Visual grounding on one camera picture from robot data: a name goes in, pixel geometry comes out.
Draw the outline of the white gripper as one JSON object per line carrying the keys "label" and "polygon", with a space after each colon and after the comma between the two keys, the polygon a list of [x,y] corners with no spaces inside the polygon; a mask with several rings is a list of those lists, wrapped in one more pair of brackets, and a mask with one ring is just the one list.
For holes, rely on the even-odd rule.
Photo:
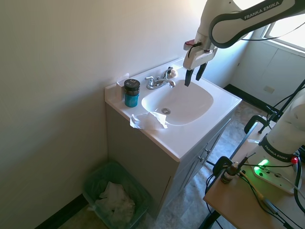
{"label": "white gripper", "polygon": [[199,45],[184,45],[184,49],[187,51],[184,58],[183,67],[186,70],[184,85],[189,86],[191,83],[191,78],[193,70],[200,66],[197,74],[196,80],[199,81],[206,69],[207,62],[211,61],[217,52],[217,48],[209,51],[205,51]]}

